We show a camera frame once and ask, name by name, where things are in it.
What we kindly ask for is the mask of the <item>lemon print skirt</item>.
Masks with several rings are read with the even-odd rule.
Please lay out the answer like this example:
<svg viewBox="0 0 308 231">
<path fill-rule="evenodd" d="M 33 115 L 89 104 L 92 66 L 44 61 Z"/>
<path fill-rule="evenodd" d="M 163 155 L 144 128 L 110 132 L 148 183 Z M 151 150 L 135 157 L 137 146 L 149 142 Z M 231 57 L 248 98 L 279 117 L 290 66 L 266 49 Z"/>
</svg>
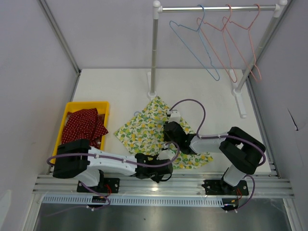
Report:
<svg viewBox="0 0 308 231">
<path fill-rule="evenodd" d="M 155 97 L 141 111 L 145 116 L 167 121 L 169 106 Z M 163 126 L 151 123 L 135 123 L 133 118 L 121 126 L 114 135 L 122 142 L 130 154 L 143 153 L 146 155 L 159 154 L 164 141 Z M 174 169 L 197 169 L 213 161 L 210 153 L 188 155 L 180 152 L 173 162 Z"/>
</svg>

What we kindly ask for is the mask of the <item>red polka dot skirt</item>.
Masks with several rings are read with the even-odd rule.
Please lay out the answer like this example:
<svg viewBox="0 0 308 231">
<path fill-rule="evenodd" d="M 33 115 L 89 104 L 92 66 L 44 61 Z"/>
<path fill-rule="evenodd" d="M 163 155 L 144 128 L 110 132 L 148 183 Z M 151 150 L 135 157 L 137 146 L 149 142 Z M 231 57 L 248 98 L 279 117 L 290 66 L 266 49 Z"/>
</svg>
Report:
<svg viewBox="0 0 308 231">
<path fill-rule="evenodd" d="M 104 114 L 99 114 L 96 108 L 69 112 L 64 121 L 61 144 L 86 139 L 90 146 L 100 148 L 102 137 L 108 134 L 104 126 Z"/>
</svg>

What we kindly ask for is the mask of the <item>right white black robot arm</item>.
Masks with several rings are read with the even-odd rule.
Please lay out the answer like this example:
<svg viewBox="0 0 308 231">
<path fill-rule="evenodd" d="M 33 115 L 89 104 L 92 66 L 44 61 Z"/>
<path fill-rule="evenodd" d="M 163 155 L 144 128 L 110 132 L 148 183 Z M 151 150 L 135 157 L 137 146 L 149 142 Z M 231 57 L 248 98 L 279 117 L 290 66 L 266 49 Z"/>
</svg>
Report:
<svg viewBox="0 0 308 231">
<path fill-rule="evenodd" d="M 223 153 L 231 162 L 220 181 L 220 190 L 231 194 L 239 182 L 266 162 L 265 146 L 251 135 L 232 127 L 225 134 L 198 135 L 185 133 L 177 122 L 164 124 L 165 141 L 175 142 L 184 154 Z"/>
</svg>

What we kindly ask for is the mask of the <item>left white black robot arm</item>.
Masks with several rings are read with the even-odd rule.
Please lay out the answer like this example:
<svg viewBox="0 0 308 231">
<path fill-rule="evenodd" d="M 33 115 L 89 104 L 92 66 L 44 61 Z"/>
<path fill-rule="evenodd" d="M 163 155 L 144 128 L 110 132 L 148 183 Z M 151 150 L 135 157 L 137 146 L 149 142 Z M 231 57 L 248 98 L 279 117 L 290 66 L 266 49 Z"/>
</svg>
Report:
<svg viewBox="0 0 308 231">
<path fill-rule="evenodd" d="M 80 139 L 57 148 L 54 157 L 53 174 L 57 179 L 76 179 L 93 192 L 104 188 L 104 173 L 118 173 L 138 179 L 152 179 L 159 183 L 172 176 L 173 166 L 170 157 L 163 150 L 157 155 L 138 153 L 134 156 L 122 156 L 104 152 L 93 146 L 90 141 Z"/>
</svg>

